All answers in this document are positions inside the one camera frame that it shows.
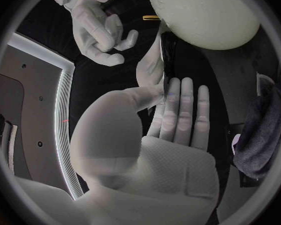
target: navy cloth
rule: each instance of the navy cloth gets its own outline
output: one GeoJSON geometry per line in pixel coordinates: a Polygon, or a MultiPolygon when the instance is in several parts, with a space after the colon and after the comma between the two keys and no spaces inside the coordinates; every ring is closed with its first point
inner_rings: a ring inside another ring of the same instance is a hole
{"type": "Polygon", "coordinates": [[[281,73],[276,84],[262,80],[261,95],[250,104],[233,159],[253,179],[267,174],[281,140],[281,73]]]}

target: textured white fabric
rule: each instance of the textured white fabric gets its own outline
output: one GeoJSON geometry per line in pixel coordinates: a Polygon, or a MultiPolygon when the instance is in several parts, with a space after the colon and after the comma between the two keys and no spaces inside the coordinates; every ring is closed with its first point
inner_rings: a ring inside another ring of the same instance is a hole
{"type": "Polygon", "coordinates": [[[204,225],[219,194],[212,155],[149,136],[130,173],[87,184],[75,203],[92,225],[204,225]]]}

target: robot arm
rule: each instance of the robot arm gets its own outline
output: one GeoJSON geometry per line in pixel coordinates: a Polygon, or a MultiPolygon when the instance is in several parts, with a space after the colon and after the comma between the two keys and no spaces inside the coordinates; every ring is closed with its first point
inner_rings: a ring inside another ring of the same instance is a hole
{"type": "Polygon", "coordinates": [[[71,12],[73,35],[83,55],[106,66],[124,63],[121,54],[109,55],[106,52],[113,48],[119,51],[132,48],[139,33],[131,30],[127,39],[122,40],[123,25],[120,18],[116,14],[107,17],[100,8],[100,4],[108,0],[55,1],[71,12]]]}

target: yellow object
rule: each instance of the yellow object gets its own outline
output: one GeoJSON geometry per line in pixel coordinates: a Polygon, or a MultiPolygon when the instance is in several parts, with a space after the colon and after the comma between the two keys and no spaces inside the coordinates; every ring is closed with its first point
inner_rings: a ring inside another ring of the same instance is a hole
{"type": "Polygon", "coordinates": [[[142,16],[142,20],[160,20],[160,18],[156,15],[148,15],[148,16],[142,16]]]}

